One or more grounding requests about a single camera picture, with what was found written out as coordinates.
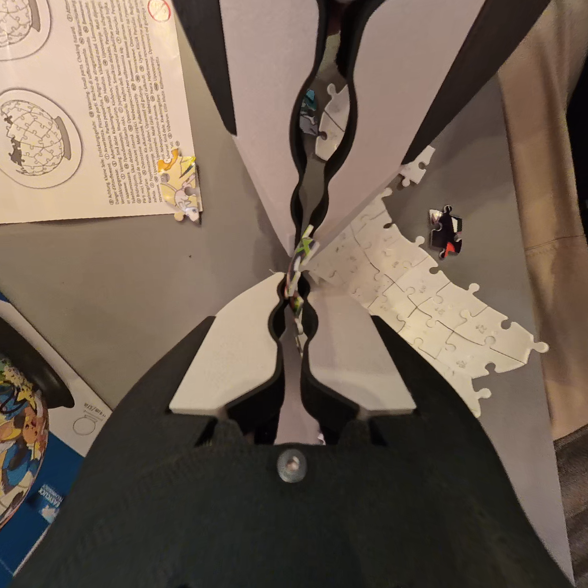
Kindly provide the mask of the yellow cream joined puzzle pieces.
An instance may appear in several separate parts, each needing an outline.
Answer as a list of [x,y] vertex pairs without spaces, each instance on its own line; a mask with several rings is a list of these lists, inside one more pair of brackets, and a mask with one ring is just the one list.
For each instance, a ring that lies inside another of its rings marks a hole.
[[173,207],[174,218],[201,225],[203,202],[199,168],[194,156],[183,156],[179,148],[169,159],[158,161],[159,188],[164,201]]

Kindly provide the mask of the puzzle instruction leaflet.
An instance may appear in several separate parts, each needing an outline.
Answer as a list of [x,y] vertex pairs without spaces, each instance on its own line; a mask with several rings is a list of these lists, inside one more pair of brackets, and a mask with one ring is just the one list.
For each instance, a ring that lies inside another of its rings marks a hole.
[[172,1],[1,1],[1,224],[173,215],[194,155]]

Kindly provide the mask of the green marked puzzle piece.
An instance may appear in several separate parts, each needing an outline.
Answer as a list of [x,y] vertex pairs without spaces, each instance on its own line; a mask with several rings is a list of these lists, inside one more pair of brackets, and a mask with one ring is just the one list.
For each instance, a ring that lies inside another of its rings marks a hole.
[[313,238],[314,230],[314,226],[308,224],[300,236],[292,258],[292,269],[294,272],[301,271],[318,250],[319,242]]

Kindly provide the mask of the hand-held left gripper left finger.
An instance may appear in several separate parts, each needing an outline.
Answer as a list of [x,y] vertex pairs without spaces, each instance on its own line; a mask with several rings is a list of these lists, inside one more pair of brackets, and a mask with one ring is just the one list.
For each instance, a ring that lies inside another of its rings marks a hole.
[[172,413],[229,419],[255,443],[275,443],[285,399],[284,287],[285,273],[273,273],[211,318]]

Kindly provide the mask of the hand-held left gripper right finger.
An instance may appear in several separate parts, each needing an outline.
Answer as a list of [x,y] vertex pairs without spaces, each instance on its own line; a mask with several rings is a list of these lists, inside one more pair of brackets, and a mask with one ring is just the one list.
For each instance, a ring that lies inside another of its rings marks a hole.
[[335,287],[312,287],[302,312],[300,394],[327,445],[354,420],[410,415],[415,401],[371,314]]

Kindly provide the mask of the black red puzzle piece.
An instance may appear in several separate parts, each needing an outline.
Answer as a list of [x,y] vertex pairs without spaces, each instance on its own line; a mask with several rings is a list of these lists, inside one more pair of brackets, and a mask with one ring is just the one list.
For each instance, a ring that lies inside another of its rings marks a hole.
[[441,210],[429,210],[430,246],[437,250],[440,260],[446,259],[449,255],[460,254],[462,249],[462,228],[461,217],[453,214],[451,205],[444,206]]

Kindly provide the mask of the partly built puzzle ball shell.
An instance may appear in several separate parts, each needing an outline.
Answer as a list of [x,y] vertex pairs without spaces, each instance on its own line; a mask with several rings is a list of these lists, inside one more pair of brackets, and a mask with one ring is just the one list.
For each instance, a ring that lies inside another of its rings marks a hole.
[[520,368],[549,346],[516,322],[503,327],[507,316],[476,298],[478,284],[452,283],[422,248],[424,238],[411,241],[392,223],[384,202],[390,195],[387,187],[303,269],[382,318],[479,417],[479,401],[491,392],[476,391],[473,379],[488,375],[489,364],[497,373]]

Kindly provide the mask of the person's black jacket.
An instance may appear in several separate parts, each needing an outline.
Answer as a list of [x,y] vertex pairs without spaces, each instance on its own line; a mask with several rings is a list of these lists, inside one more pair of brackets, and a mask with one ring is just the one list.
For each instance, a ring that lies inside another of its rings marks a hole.
[[567,127],[579,207],[587,215],[587,60],[567,108]]

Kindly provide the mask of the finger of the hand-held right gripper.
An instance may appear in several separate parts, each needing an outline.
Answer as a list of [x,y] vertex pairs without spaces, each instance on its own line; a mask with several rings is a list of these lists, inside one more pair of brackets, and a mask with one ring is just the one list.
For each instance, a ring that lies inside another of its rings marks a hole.
[[295,246],[292,155],[302,91],[315,64],[317,1],[220,1],[235,145],[287,253]]
[[345,74],[345,134],[309,221],[322,247],[396,177],[483,4],[383,1],[365,8]]

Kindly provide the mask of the blue white joined puzzle pieces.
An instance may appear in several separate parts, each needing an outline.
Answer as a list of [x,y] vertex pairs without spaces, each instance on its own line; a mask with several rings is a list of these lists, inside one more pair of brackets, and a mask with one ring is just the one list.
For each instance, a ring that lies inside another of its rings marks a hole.
[[313,137],[319,135],[317,109],[315,92],[312,89],[307,89],[302,98],[299,112],[299,129],[303,134]]

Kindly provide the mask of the blue puzzle box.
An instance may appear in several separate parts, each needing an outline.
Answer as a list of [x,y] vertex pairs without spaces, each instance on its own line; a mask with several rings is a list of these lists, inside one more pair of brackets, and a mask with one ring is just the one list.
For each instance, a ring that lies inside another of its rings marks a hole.
[[1,587],[47,533],[112,410],[1,294]]

